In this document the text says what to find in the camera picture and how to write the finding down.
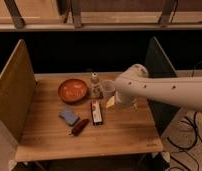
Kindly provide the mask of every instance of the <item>wooden panel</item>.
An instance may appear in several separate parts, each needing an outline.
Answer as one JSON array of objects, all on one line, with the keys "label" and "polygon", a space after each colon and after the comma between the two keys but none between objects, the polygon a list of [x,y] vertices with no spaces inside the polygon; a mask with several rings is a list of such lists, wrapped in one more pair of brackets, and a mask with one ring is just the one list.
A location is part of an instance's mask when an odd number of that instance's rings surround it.
[{"label": "wooden panel", "polygon": [[35,85],[27,48],[24,41],[20,40],[0,75],[0,121],[17,141]]},{"label": "wooden panel", "polygon": [[81,12],[81,17],[83,24],[157,23],[160,14],[160,12]]},{"label": "wooden panel", "polygon": [[[15,0],[26,23],[62,23],[67,14],[59,15],[56,0]],[[12,23],[10,14],[0,0],[0,23]]]},{"label": "wooden panel", "polygon": [[3,0],[0,0],[0,23],[12,23],[10,13]]},{"label": "wooden panel", "polygon": [[[101,80],[116,76],[99,74]],[[68,78],[80,78],[88,84],[90,74],[43,75],[37,78],[35,96],[16,153],[17,161],[135,154],[163,149],[145,99],[138,99],[138,110],[133,106],[106,110],[101,100],[104,124],[95,127],[88,97],[70,105],[60,100],[58,86]],[[90,119],[78,137],[69,135],[71,127],[59,117],[65,106],[80,118]]]},{"label": "wooden panel", "polygon": [[[159,12],[165,0],[82,0],[85,12]],[[181,0],[178,11],[202,11],[202,0]]]},{"label": "wooden panel", "polygon": [[201,12],[176,12],[173,23],[200,23],[202,24]]}]

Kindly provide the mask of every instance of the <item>orange bowl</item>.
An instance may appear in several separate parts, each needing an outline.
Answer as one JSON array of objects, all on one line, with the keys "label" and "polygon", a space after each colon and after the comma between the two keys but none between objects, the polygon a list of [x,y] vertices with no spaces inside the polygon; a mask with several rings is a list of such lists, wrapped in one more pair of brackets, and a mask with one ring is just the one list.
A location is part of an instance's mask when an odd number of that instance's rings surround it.
[{"label": "orange bowl", "polygon": [[77,102],[88,92],[86,83],[79,79],[65,80],[58,88],[58,95],[64,102]]}]

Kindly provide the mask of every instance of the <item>dark background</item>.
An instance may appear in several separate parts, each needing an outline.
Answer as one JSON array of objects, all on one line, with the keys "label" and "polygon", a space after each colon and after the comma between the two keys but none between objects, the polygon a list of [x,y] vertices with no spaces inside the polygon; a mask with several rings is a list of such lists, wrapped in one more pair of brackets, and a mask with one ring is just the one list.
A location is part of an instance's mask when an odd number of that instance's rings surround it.
[{"label": "dark background", "polygon": [[61,73],[122,71],[143,64],[153,36],[176,69],[192,69],[202,59],[201,30],[0,32],[0,72],[19,39],[26,41],[35,73]]}]

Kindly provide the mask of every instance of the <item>small container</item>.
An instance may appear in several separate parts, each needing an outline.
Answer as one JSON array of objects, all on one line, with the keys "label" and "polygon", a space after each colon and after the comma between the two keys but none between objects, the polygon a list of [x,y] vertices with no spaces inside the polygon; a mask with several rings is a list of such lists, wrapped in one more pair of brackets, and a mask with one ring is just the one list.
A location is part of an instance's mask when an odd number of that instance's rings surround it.
[{"label": "small container", "polygon": [[103,98],[107,101],[115,94],[115,83],[113,80],[104,80],[102,82]]},{"label": "small container", "polygon": [[90,97],[92,99],[101,97],[101,85],[97,73],[92,73],[90,78]]},{"label": "small container", "polygon": [[102,125],[103,124],[103,118],[102,118],[102,113],[101,113],[99,101],[98,100],[92,100],[90,102],[90,108],[91,108],[93,125]]}]

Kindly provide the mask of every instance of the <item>bottle cap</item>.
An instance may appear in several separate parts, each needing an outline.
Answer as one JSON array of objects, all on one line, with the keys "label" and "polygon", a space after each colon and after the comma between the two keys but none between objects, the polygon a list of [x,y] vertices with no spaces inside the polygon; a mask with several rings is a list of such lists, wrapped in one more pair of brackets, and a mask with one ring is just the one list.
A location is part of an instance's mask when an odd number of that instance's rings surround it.
[{"label": "bottle cap", "polygon": [[92,73],[92,78],[98,78],[98,74],[97,73]]}]

